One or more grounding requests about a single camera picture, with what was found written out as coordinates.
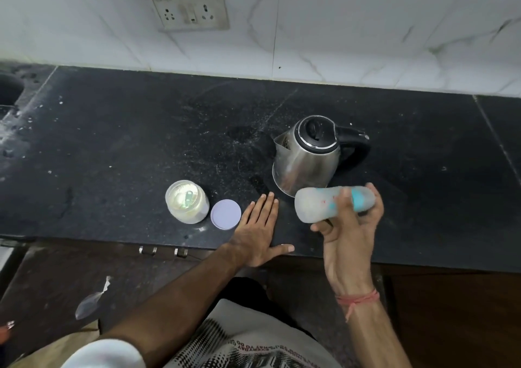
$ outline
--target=white t-shirt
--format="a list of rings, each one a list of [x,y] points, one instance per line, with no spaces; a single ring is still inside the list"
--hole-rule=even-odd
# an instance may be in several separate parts
[[[137,349],[102,339],[74,353],[62,368],[145,368]],[[340,368],[316,340],[261,312],[221,299],[165,368]]]

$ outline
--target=black countertop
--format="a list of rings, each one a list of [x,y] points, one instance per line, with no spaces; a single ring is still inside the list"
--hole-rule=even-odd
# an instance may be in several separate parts
[[[0,142],[8,153],[0,157],[0,233],[214,249],[232,231],[208,217],[195,225],[174,219],[168,186],[189,179],[211,205],[229,198],[244,209],[276,189],[272,139],[322,114],[371,138],[366,161],[331,185],[372,181],[380,190],[386,213],[374,262],[521,272],[521,186],[512,159],[521,132],[501,124],[509,119],[503,108],[519,114],[520,104],[59,67]],[[278,196],[274,243],[320,257],[322,238],[296,218],[292,200]]]

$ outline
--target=hand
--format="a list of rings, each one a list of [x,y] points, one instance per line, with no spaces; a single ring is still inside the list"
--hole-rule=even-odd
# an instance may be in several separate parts
[[[365,216],[353,211],[351,189],[343,188],[336,197],[338,216],[311,225],[324,236],[324,267],[331,288],[337,296],[361,295],[373,291],[371,254],[374,232],[383,215],[380,193],[372,183],[368,187],[376,197]]]
[[[279,200],[273,193],[262,194],[257,201],[251,202],[242,214],[230,240],[232,245],[240,247],[246,254],[246,265],[259,266],[277,255],[291,253],[293,245],[270,247],[273,229],[279,214]]]

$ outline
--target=black kettle handle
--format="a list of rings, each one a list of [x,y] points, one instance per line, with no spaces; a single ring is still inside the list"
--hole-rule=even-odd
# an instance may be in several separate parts
[[[348,171],[364,161],[369,154],[371,150],[369,137],[354,128],[336,126],[335,131],[341,149],[341,167],[342,170]],[[345,152],[347,148],[354,148],[355,151],[351,155],[345,156],[342,151]]]

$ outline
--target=electric kettle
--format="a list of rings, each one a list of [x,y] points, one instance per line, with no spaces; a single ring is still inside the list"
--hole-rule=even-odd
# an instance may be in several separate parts
[[[273,179],[290,197],[304,187],[327,187],[341,161],[343,169],[352,169],[370,150],[365,133],[318,115],[302,119],[274,142]],[[354,151],[348,155],[350,148]]]

